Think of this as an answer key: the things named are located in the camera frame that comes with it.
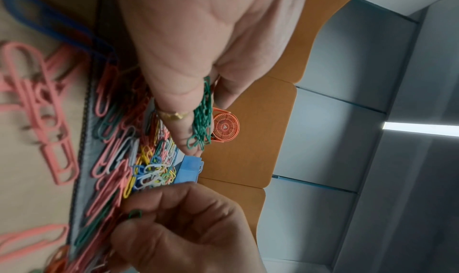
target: orange fan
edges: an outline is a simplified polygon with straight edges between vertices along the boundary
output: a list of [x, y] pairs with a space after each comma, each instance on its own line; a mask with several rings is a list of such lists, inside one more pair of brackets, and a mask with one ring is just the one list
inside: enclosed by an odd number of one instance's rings
[[239, 121], [231, 112], [214, 108], [219, 113], [214, 117], [214, 132], [212, 141], [228, 142], [236, 138], [239, 133]]

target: hand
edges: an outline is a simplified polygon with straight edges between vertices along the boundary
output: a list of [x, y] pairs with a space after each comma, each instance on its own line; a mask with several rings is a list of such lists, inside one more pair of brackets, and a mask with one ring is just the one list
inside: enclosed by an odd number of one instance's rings
[[305, 0], [119, 0], [142, 72], [158, 108], [190, 112], [164, 120], [187, 155], [203, 78], [221, 80], [215, 104], [226, 109], [280, 58]]
[[111, 235], [113, 273], [266, 273], [240, 206], [198, 184], [153, 188], [122, 205], [143, 211]]

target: fluorescent light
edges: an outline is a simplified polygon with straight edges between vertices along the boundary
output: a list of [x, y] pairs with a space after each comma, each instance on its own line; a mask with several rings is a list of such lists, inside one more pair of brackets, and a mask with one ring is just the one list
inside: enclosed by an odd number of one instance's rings
[[459, 126], [386, 122], [384, 130], [459, 137]]

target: fingernail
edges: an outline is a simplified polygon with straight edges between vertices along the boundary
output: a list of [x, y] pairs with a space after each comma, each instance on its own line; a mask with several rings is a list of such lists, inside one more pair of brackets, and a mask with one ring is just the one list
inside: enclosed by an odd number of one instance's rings
[[134, 219], [119, 224], [111, 234], [111, 244], [116, 252], [124, 255], [129, 252], [137, 235], [137, 226]]

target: fan grille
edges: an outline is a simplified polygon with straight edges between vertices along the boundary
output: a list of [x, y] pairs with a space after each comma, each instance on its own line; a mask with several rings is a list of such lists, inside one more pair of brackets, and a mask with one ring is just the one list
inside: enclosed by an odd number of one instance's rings
[[214, 118], [214, 137], [220, 141], [231, 141], [239, 133], [239, 121], [236, 116], [221, 113]]

